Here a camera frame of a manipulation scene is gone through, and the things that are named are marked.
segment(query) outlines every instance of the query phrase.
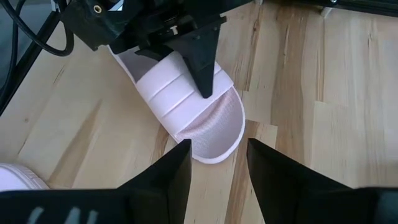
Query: wooden floor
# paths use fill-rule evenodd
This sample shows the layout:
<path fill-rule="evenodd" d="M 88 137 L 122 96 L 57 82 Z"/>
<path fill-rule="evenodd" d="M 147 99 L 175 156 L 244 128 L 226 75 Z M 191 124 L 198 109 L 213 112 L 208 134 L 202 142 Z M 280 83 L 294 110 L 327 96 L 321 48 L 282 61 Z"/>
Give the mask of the wooden floor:
<path fill-rule="evenodd" d="M 398 19 L 248 4 L 217 60 L 246 110 L 238 150 L 193 161 L 185 223 L 263 223 L 246 168 L 255 137 L 350 187 L 398 185 Z M 61 27 L 50 43 L 63 47 Z M 0 118 L 0 161 L 55 189 L 117 187 L 175 144 L 108 49 L 42 52 Z"/>

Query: black cable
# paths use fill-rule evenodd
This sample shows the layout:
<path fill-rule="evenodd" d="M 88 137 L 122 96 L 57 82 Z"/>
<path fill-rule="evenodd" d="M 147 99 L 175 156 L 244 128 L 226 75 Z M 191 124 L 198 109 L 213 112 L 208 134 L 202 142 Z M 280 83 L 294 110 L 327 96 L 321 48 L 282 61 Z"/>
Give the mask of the black cable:
<path fill-rule="evenodd" d="M 15 10 L 18 16 L 21 13 L 22 7 L 25 4 L 25 2 L 26 2 L 26 0 L 19 0 L 16 10 Z M 8 84 L 10 82 L 12 74 L 14 73 L 15 67 L 17 66 L 17 59 L 18 59 L 18 25 L 15 22 L 13 22 L 12 23 L 12 40 L 11 40 L 11 61 L 10 61 L 10 67 L 8 68 L 8 73 L 6 76 L 6 81 L 4 82 L 2 91 L 0 93 L 0 105 L 4 101 Z"/>
<path fill-rule="evenodd" d="M 18 27 L 24 31 L 24 33 L 31 39 L 33 40 L 37 45 L 42 47 L 44 50 L 47 52 L 54 54 L 56 56 L 67 56 L 70 55 L 70 53 L 73 50 L 74 46 L 74 40 L 73 40 L 73 33 L 68 30 L 66 27 L 65 28 L 65 35 L 67 37 L 67 45 L 65 47 L 65 50 L 58 50 L 55 49 L 46 43 L 42 42 L 39 40 L 39 38 L 35 35 L 35 33 L 25 24 L 25 22 L 19 17 L 18 13 L 14 10 L 14 8 L 11 6 L 10 2 L 8 0 L 0 0 L 0 3 L 6 10 L 6 12 L 10 15 L 11 19 L 18 25 Z M 63 10 L 66 8 L 67 4 L 65 0 L 61 0 L 58 3 L 58 6 L 60 8 L 60 12 L 63 12 Z"/>

